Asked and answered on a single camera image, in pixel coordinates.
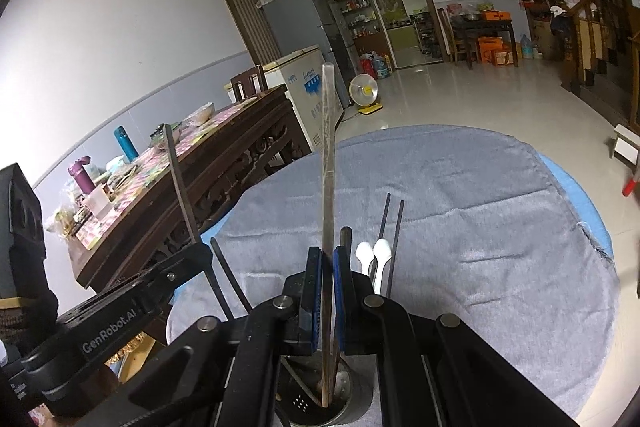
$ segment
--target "plastic spoon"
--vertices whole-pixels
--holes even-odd
[[[373,255],[378,261],[378,270],[373,280],[373,293],[380,295],[382,290],[382,273],[385,270],[385,264],[391,259],[391,247],[386,239],[379,239],[373,246]]]
[[[362,273],[364,273],[364,275],[366,276],[369,276],[369,267],[371,266],[372,261],[375,259],[375,255],[373,254],[373,248],[371,248],[371,245],[367,243],[367,241],[362,241],[358,245],[358,247],[356,248],[356,257],[362,265]]]

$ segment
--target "silver bolt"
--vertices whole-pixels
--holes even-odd
[[[372,293],[371,295],[367,295],[364,298],[364,305],[369,308],[380,308],[382,304],[385,303],[385,299],[383,299],[380,295],[376,295]]]
[[[446,328],[457,328],[460,325],[460,317],[453,313],[445,313],[440,316],[440,322]]]
[[[293,304],[293,299],[288,295],[278,295],[273,299],[273,305],[279,310],[284,310]]]
[[[196,327],[203,332],[211,331],[217,325],[218,325],[218,319],[215,317],[212,317],[211,315],[207,315],[206,317],[200,317],[196,322]]]

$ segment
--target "wooden chair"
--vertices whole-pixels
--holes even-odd
[[[256,80],[258,82],[258,89],[256,90]],[[264,70],[260,64],[254,66],[250,70],[243,71],[240,74],[236,74],[231,79],[231,89],[234,90],[236,102],[245,100],[256,94],[256,92],[266,91],[267,80],[264,77]]]
[[[445,12],[444,8],[438,8],[438,17],[440,22],[442,23],[442,27],[444,28],[444,35],[449,43],[449,51],[450,57],[453,57],[453,65],[458,65],[458,56],[460,54],[466,54],[465,51],[465,43],[461,39],[456,39],[455,33],[453,32],[453,28],[451,26],[451,21],[449,20],[449,16]]]

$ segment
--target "cardboard box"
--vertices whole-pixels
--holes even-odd
[[[491,62],[494,66],[509,66],[513,64],[513,52],[511,46],[505,46],[501,50],[492,50]]]
[[[482,12],[482,17],[485,21],[510,21],[511,14],[509,12],[498,12],[496,10],[489,10]]]
[[[501,37],[478,37],[478,59],[481,62],[491,62],[493,50],[501,50],[504,47]]]

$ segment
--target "purple water bottle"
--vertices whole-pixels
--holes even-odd
[[[66,170],[71,177],[76,180],[78,187],[80,187],[80,190],[82,190],[84,194],[91,194],[95,188],[94,182],[91,181],[88,172],[84,170],[84,166],[89,165],[90,161],[91,158],[89,156],[82,156],[82,158],[73,162]]]

